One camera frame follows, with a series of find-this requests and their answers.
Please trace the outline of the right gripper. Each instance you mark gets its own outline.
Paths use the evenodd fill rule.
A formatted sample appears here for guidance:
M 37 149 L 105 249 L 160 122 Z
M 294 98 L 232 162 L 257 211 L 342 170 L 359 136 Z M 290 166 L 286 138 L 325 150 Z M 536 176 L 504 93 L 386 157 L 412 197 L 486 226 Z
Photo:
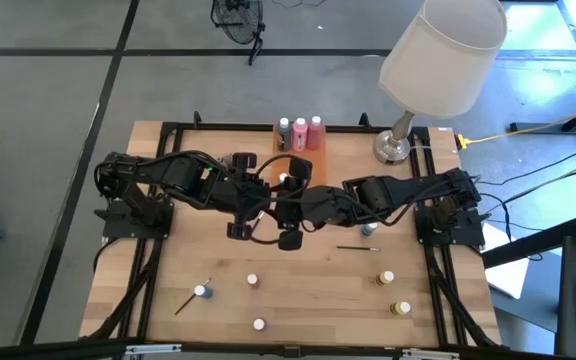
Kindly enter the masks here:
M 288 177 L 279 183 L 279 190 L 273 192 L 271 199 L 279 199 L 270 205 L 277 209 L 278 228 L 281 230 L 278 247 L 284 251 L 299 250 L 303 242 L 303 231 L 300 229 L 303 220 L 301 196 L 312 179 L 312 163 L 302 158 L 290 160 Z

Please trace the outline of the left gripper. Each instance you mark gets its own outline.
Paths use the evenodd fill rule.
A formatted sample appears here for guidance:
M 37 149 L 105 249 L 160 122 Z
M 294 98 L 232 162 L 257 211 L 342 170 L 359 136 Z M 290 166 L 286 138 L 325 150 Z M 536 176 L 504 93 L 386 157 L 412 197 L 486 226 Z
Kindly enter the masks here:
M 251 210 L 253 199 L 250 197 L 252 174 L 249 169 L 257 166 L 257 155 L 249 152 L 232 153 L 234 165 L 232 168 L 224 167 L 224 181 L 227 187 L 224 190 L 226 196 L 225 212 L 234 215 L 234 221 L 227 224 L 227 236 L 236 240 L 247 240 L 252 231 L 251 225 L 256 213 Z M 264 208 L 274 202 L 272 192 L 269 189 L 257 189 L 254 192 L 257 198 L 267 198 L 259 201 L 256 206 Z

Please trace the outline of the large black paint bottle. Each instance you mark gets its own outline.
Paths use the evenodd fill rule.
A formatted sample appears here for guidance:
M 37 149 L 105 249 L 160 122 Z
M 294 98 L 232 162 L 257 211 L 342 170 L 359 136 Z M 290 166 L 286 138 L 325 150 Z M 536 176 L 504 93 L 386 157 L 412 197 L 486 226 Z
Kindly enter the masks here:
M 292 123 L 288 118 L 281 118 L 277 124 L 277 149 L 287 152 L 292 147 Z

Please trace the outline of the large pink paint bottle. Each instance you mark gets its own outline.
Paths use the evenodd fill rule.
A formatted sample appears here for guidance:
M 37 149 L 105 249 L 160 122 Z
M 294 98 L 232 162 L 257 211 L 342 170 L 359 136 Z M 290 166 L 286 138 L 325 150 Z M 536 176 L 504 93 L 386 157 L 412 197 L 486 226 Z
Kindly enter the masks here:
M 292 124 L 292 150 L 301 152 L 306 149 L 308 124 L 304 118 L 297 118 Z

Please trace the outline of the large red paint bottle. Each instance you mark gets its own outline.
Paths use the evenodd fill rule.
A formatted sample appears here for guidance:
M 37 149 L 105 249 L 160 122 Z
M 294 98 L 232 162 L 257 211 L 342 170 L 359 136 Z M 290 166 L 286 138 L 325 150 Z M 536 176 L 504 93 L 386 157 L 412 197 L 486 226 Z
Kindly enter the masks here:
M 308 123 L 307 148 L 318 150 L 321 147 L 325 134 L 325 125 L 320 116 L 313 116 Z

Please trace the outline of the orange translucent plastic bin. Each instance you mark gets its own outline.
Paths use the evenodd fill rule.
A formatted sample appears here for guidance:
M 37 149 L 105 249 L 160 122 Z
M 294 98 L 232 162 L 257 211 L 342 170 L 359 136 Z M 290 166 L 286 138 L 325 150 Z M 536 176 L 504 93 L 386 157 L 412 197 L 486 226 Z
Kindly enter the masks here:
M 278 141 L 278 124 L 273 126 L 273 140 L 272 140 L 272 156 L 281 155 L 281 154 L 290 154 L 305 160 L 308 160 L 312 163 L 312 179 L 310 181 L 309 187 L 314 187 L 318 185 L 327 185 L 328 184 L 328 163 L 327 163 L 327 149 L 326 149 L 326 129 L 323 129 L 321 132 L 321 139 L 320 139 L 320 146 L 315 149 L 311 150 L 306 148 L 303 151 L 293 151 L 290 149 L 289 151 L 280 151 L 277 148 L 277 141 Z M 265 179 L 271 185 L 277 185 L 279 183 L 279 176 L 281 173 L 288 173 L 289 172 L 289 165 L 290 160 L 288 158 L 282 158 L 276 160 L 272 164 L 267 167 L 269 174 L 265 176 Z

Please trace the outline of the black overhead crossbar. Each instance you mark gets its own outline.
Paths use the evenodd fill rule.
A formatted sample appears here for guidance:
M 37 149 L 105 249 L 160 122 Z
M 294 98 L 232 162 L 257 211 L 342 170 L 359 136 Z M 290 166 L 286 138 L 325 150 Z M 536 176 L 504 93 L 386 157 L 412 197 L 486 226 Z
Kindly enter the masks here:
M 197 342 L 145 342 L 141 338 L 94 339 L 81 338 L 76 341 L 26 344 L 0 347 L 0 360 L 100 360 L 125 356 L 127 346 L 141 344 L 181 344 L 181 353 L 225 353 L 277 356 L 284 359 L 299 359 L 306 356 L 357 356 L 387 357 L 399 360 L 403 349 L 410 347 L 361 347 L 361 346 L 313 346 L 313 345 L 263 345 L 263 344 L 220 344 Z M 504 347 L 473 347 L 446 345 L 438 348 L 417 348 L 453 352 L 460 360 L 576 360 L 564 355 L 512 351 Z

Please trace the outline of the black floor fan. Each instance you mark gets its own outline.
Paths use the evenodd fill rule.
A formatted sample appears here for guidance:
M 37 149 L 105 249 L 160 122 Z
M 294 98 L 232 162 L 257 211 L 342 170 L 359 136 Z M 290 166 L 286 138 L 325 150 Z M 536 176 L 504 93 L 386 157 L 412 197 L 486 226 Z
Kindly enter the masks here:
M 252 66 L 263 47 L 261 36 L 266 29 L 263 22 L 263 1 L 212 0 L 210 20 L 231 41 L 240 45 L 252 45 L 248 55 L 248 65 Z

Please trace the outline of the silver table lamp white shade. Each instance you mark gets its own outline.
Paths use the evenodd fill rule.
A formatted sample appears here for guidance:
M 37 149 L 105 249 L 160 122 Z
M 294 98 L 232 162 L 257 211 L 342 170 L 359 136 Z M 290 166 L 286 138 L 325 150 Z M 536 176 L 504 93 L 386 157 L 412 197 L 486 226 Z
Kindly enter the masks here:
M 379 72 L 378 86 L 404 113 L 377 135 L 374 156 L 404 162 L 417 115 L 448 119 L 469 111 L 507 31 L 499 0 L 424 0 Z

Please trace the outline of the white sheet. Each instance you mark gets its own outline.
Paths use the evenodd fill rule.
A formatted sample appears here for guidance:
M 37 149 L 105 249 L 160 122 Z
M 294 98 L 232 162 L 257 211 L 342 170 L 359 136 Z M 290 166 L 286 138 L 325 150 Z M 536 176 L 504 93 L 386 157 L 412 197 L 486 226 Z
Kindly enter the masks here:
M 483 223 L 482 231 L 485 244 L 481 248 L 481 254 L 509 243 L 507 234 L 504 231 L 487 222 Z M 529 262 L 528 258 L 523 258 L 487 268 L 485 274 L 488 284 L 514 299 L 519 299 L 522 294 Z

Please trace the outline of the black beam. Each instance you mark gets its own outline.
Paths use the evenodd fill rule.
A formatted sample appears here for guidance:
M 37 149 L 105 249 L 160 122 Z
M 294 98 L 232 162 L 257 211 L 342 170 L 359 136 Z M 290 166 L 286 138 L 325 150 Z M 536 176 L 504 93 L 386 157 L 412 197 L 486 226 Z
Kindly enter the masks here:
M 561 247 L 565 237 L 576 238 L 576 218 L 484 252 L 484 268 L 493 268 Z

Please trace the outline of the black table frame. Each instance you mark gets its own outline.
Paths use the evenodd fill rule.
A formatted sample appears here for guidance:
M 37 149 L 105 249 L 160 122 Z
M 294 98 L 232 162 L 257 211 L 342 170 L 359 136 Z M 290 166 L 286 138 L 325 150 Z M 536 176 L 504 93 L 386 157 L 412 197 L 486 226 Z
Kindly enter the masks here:
M 254 152 L 259 163 L 272 156 L 273 125 L 162 123 L 134 124 L 127 152 L 152 157 L 164 125 L 179 130 L 182 150 L 197 149 L 220 157 Z M 361 126 L 328 127 L 326 135 L 328 184 L 367 175 L 413 177 L 409 162 L 387 166 L 376 160 L 373 133 Z M 425 253 L 418 242 L 413 210 L 395 226 L 379 226 L 370 237 L 358 229 L 326 226 L 304 234 L 300 250 L 285 252 L 227 239 L 226 221 L 232 216 L 198 211 L 175 201 L 172 233 L 162 243 L 145 331 L 146 342 L 220 344 L 313 345 L 438 348 Z M 336 249 L 336 246 L 380 248 L 380 252 Z M 118 240 L 100 256 L 79 330 L 91 335 L 125 294 L 136 254 L 136 240 Z M 460 300 L 493 342 L 501 338 L 493 310 L 484 265 L 477 252 L 450 246 Z M 379 286 L 375 277 L 394 272 L 392 283 Z M 257 274 L 260 286 L 251 288 L 248 274 Z M 194 286 L 211 278 L 209 299 L 195 298 L 178 315 L 174 312 Z M 128 335 L 139 328 L 145 291 L 136 298 Z M 390 305 L 407 301 L 412 310 L 394 315 Z M 256 331 L 253 321 L 263 318 L 266 328 Z

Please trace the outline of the silver bracket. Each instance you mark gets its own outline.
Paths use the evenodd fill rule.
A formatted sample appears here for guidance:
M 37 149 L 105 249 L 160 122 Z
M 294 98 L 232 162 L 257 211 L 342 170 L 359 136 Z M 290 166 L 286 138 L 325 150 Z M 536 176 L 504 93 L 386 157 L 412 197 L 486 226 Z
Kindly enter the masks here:
M 167 354 L 182 351 L 181 344 L 141 344 L 126 347 L 125 356 L 142 356 L 149 354 Z
M 402 350 L 399 360 L 460 360 L 460 355 L 453 352 L 410 348 Z

